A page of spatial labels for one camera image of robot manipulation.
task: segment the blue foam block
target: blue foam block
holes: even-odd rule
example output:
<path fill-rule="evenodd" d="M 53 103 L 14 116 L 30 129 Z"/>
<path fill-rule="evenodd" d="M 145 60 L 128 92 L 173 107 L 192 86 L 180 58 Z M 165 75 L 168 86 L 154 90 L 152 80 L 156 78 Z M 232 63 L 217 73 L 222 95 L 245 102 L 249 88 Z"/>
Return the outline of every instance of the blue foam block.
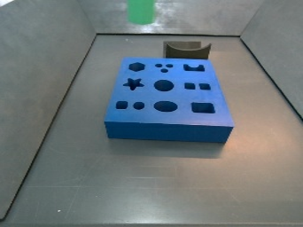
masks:
<path fill-rule="evenodd" d="M 125 58 L 104 123 L 109 138 L 225 142 L 234 125 L 209 60 Z"/>

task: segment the green object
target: green object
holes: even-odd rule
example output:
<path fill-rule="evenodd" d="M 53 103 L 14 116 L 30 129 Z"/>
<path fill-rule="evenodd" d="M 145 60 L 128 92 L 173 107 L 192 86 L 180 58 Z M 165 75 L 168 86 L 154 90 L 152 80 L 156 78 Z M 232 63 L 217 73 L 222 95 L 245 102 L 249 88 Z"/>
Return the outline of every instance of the green object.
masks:
<path fill-rule="evenodd" d="M 128 21 L 145 25 L 153 22 L 154 0 L 128 0 Z"/>

